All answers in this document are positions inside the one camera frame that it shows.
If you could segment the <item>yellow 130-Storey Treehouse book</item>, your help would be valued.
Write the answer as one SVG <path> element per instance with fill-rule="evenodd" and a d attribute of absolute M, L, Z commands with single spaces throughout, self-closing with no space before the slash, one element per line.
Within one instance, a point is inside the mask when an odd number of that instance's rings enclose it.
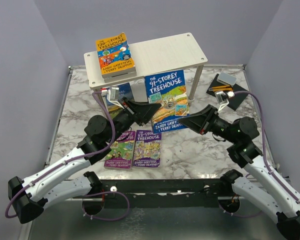
<path fill-rule="evenodd" d="M 111 69 L 136 68 L 127 36 L 124 32 L 95 41 L 101 75 Z"/>

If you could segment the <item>Little Women book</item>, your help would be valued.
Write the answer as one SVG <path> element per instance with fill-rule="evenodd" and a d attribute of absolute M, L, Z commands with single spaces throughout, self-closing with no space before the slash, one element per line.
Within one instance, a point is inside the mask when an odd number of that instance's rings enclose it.
<path fill-rule="evenodd" d="M 103 79 L 112 79 L 112 78 L 117 78 L 117 77 L 127 77 L 127 76 L 135 76 L 137 74 L 136 68 L 116 68 L 116 69 L 111 69 L 110 72 L 103 73 L 102 78 Z"/>

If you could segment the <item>blue treehouse book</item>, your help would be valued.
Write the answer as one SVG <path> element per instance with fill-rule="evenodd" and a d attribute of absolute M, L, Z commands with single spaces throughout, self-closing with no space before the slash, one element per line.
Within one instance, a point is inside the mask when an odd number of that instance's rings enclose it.
<path fill-rule="evenodd" d="M 144 80 L 148 101 L 161 104 L 151 119 L 153 133 L 185 129 L 186 127 L 179 123 L 180 118 L 189 115 L 184 70 L 147 75 Z"/>

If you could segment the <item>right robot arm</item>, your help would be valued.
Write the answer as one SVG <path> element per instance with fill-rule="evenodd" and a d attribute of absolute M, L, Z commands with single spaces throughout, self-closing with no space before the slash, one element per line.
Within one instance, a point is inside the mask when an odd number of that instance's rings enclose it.
<path fill-rule="evenodd" d="M 287 240 L 300 240 L 300 193 L 294 189 L 266 159 L 266 154 L 253 142 L 259 136 L 251 117 L 229 123 L 219 117 L 218 110 L 208 105 L 203 110 L 180 118 L 179 123 L 192 131 L 213 135 L 232 143 L 227 151 L 230 159 L 253 176 L 259 188 L 236 170 L 226 172 L 219 189 L 226 195 L 244 197 L 262 210 L 276 224 Z"/>

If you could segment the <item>Animal Farm book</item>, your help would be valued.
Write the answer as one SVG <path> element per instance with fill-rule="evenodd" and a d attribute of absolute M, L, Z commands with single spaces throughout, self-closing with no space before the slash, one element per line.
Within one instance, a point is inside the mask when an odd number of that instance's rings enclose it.
<path fill-rule="evenodd" d="M 129 100 L 134 100 L 131 85 L 130 85 L 129 82 L 118 85 L 117 87 L 119 88 L 119 92 L 118 92 L 118 99 L 119 100 L 122 99 L 122 97 L 126 97 Z M 105 96 L 104 100 L 105 100 L 105 103 L 107 105 L 109 115 L 113 119 L 114 117 L 116 117 L 121 112 L 122 108 L 120 106 L 115 105 L 112 102 L 108 101 L 107 96 Z"/>

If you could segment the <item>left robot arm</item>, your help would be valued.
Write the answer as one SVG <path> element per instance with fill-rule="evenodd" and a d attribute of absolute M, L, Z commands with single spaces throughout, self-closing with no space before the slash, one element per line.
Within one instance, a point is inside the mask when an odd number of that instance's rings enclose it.
<path fill-rule="evenodd" d="M 115 118 L 99 114 L 91 117 L 84 128 L 85 137 L 66 156 L 31 176 L 11 178 L 7 183 L 9 203 L 5 217 L 18 218 L 25 224 L 63 200 L 84 195 L 96 197 L 102 189 L 96 174 L 86 172 L 74 180 L 68 178 L 102 160 L 124 132 L 133 124 L 146 125 L 161 107 L 159 103 L 135 102 L 126 97 L 119 104 L 122 109 Z M 14 216 L 9 214 L 10 208 L 14 209 Z"/>

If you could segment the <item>purple 52-Storey Treehouse book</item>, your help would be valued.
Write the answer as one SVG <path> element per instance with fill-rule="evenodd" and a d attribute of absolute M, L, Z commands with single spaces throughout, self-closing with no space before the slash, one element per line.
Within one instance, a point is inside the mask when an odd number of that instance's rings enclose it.
<path fill-rule="evenodd" d="M 151 130 L 137 130 L 132 167 L 158 168 L 161 163 L 162 134 Z"/>

